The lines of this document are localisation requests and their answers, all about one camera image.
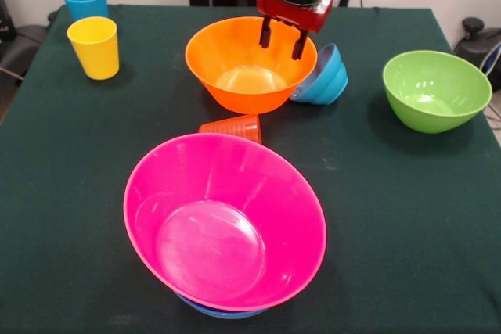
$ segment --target plastic bowl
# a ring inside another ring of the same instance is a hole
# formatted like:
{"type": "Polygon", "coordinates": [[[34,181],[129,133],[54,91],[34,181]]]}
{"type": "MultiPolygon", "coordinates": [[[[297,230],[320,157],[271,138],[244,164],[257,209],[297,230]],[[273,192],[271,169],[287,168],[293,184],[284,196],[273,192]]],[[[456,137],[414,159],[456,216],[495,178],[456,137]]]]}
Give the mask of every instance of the plastic bowl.
{"type": "Polygon", "coordinates": [[[147,153],[124,194],[144,264],[195,303],[259,311],[298,294],[326,248],[322,207],[305,178],[232,135],[174,138],[147,153]]]}
{"type": "Polygon", "coordinates": [[[339,49],[331,43],[319,51],[313,72],[292,93],[290,100],[313,105],[330,105],[346,89],[348,74],[339,49]]]}
{"type": "Polygon", "coordinates": [[[183,295],[176,293],[179,299],[195,308],[200,313],[206,314],[207,316],[224,318],[225,320],[240,320],[241,318],[253,317],[257,314],[263,313],[266,309],[260,311],[248,311],[248,312],[233,312],[233,311],[222,311],[221,309],[205,307],[202,304],[195,303],[189,299],[186,299],[183,295]]]}
{"type": "Polygon", "coordinates": [[[492,97],[487,77],[476,66],[444,52],[404,52],[386,64],[383,80],[397,117],[423,133],[459,127],[492,97]]]}
{"type": "Polygon", "coordinates": [[[221,106],[236,113],[267,113],[287,101],[313,71],[317,52],[308,38],[299,60],[294,27],[272,20],[268,48],[259,45],[261,17],[237,17],[208,25],[186,46],[186,63],[221,106]]]}

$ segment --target table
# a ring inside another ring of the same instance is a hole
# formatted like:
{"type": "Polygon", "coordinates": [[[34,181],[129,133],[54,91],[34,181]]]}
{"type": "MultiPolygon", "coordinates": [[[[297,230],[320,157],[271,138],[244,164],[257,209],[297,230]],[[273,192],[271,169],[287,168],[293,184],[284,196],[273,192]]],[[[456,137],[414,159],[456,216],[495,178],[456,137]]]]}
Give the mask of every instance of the table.
{"type": "Polygon", "coordinates": [[[440,135],[402,125],[382,68],[449,51],[430,10],[335,9],[350,82],[332,106],[261,116],[264,143],[310,181],[329,242],[310,286],[242,321],[206,317],[136,256],[128,176],[162,141],[230,117],[189,72],[201,27],[253,9],[117,5],[121,72],[83,74],[62,8],[0,127],[0,332],[499,332],[501,152],[483,116],[440,135]]]}

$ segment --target orange cup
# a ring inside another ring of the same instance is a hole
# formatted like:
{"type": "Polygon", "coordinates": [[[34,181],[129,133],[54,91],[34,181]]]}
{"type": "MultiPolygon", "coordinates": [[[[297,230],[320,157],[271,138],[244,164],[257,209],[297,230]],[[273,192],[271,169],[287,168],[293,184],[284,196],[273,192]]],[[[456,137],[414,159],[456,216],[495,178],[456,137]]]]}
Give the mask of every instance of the orange cup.
{"type": "Polygon", "coordinates": [[[292,60],[295,27],[272,20],[268,48],[259,45],[261,17],[218,21],[186,46],[186,63],[219,104],[236,113],[267,113],[287,101],[313,71],[317,52],[308,38],[300,60],[292,60]]]}
{"type": "Polygon", "coordinates": [[[261,125],[258,115],[243,115],[230,117],[212,123],[202,124],[198,130],[200,133],[224,133],[246,138],[261,144],[261,125]]]}

